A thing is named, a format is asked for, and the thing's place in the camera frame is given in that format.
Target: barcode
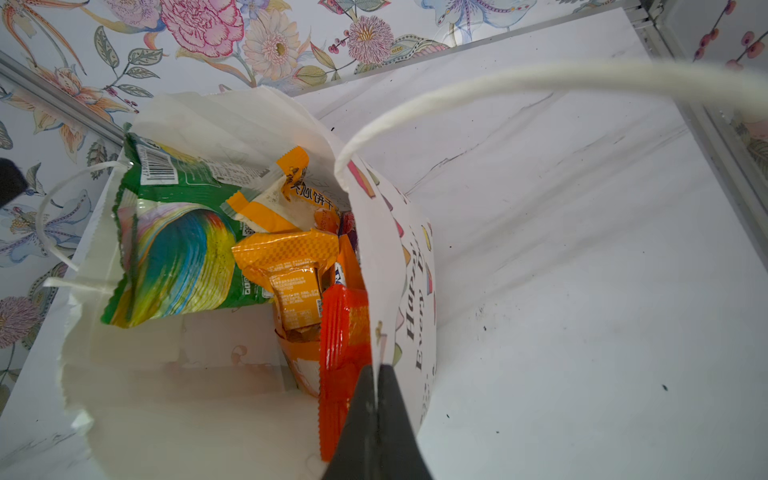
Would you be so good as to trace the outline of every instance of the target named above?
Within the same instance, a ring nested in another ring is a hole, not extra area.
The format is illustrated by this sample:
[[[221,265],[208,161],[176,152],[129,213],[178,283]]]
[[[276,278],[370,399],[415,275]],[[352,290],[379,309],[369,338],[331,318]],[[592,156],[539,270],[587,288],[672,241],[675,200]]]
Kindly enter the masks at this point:
[[[170,162],[170,155],[161,150],[138,145],[141,159],[142,185],[178,185],[179,173]]]

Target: red berry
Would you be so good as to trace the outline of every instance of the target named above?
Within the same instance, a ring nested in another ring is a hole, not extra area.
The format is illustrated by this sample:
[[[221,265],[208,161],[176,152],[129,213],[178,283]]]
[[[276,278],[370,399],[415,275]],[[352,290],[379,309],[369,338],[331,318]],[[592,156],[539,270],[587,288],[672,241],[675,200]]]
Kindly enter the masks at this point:
[[[765,45],[761,41],[756,41],[752,44],[751,47],[749,47],[746,51],[746,56],[748,58],[755,58],[757,55],[760,55],[763,53],[763,49],[765,49]]]
[[[748,31],[741,38],[741,44],[744,45],[745,47],[748,47],[748,46],[750,46],[750,43],[752,43],[752,40],[754,40],[754,39],[755,39],[755,34],[752,33],[751,31]]]
[[[742,71],[744,69],[744,65],[742,65],[738,61],[729,60],[729,61],[726,62],[725,68],[727,68],[728,70],[733,70],[733,71]]]

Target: green snack package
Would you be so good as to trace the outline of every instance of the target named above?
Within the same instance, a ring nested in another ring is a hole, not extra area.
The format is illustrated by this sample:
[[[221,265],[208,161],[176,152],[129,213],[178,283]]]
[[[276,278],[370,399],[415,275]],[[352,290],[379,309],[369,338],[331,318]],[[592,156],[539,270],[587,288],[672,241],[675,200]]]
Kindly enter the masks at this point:
[[[220,205],[261,173],[191,157],[128,134],[125,174],[114,206],[125,274],[103,323],[149,319],[269,301],[235,263],[232,247],[252,233]]]

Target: yellow snack wrapper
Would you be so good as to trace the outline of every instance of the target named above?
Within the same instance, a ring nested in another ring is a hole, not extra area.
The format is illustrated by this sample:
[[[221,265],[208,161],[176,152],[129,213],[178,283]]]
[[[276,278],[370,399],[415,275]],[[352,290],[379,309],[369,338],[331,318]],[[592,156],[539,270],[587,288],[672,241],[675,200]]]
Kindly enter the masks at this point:
[[[310,158],[296,147],[278,161],[279,169],[256,179],[221,205],[230,217],[257,233],[291,233],[319,228],[337,233],[339,210],[326,196],[303,183]]]
[[[275,294],[283,332],[320,323],[319,278],[339,255],[336,235],[316,229],[255,233],[232,247],[232,253],[248,280]]]

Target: red snack package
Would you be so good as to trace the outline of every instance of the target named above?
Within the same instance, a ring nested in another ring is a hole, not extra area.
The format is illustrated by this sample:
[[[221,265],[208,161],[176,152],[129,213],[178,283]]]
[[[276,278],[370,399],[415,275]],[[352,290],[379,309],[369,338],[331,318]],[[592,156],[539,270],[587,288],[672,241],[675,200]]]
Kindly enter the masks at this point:
[[[333,285],[323,294],[320,329],[320,456],[325,462],[336,451],[357,377],[370,363],[368,294]]]

